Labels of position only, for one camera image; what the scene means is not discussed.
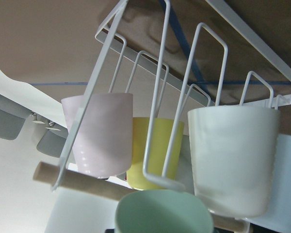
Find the white cup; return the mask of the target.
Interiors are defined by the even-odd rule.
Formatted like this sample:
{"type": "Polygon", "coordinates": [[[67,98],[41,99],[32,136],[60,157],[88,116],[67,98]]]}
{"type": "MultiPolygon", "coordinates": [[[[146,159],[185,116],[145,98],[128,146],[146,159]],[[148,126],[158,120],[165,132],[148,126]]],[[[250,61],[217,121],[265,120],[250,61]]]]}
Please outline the white cup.
{"type": "Polygon", "coordinates": [[[194,192],[214,214],[255,217],[266,212],[280,112],[216,106],[188,112],[194,192]]]}

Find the green cup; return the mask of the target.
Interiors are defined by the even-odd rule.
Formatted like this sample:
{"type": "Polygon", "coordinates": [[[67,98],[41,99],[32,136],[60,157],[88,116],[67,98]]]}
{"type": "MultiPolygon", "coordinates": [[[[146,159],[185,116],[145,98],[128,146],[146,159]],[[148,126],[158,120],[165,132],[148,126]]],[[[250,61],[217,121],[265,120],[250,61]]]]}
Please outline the green cup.
{"type": "Polygon", "coordinates": [[[211,233],[212,217],[196,196],[171,190],[137,191],[116,209],[116,233],[211,233]]]}

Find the pink cup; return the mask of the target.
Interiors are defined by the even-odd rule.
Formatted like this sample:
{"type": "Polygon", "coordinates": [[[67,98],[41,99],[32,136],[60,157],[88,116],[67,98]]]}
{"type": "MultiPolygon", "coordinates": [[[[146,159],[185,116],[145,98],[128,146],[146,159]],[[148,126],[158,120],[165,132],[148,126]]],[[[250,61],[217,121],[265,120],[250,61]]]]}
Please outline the pink cup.
{"type": "Polygon", "coordinates": [[[78,172],[96,178],[125,173],[132,163],[133,95],[93,94],[73,145],[78,172]]]}

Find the yellow cup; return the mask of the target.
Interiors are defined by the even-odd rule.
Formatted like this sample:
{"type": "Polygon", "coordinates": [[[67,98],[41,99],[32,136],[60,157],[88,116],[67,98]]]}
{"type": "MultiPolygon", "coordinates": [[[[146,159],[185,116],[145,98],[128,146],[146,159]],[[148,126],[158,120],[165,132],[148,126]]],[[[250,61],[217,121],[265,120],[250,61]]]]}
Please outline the yellow cup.
{"type": "MultiPolygon", "coordinates": [[[[173,123],[173,120],[165,118],[156,118],[154,121],[148,161],[148,171],[150,173],[155,175],[162,174],[173,123]]],[[[127,182],[130,187],[138,190],[161,189],[160,186],[148,181],[143,175],[148,125],[148,117],[135,117],[133,119],[133,154],[131,167],[127,171],[127,182]]],[[[172,180],[176,178],[183,131],[184,122],[180,121],[167,173],[167,177],[172,180]]]]}

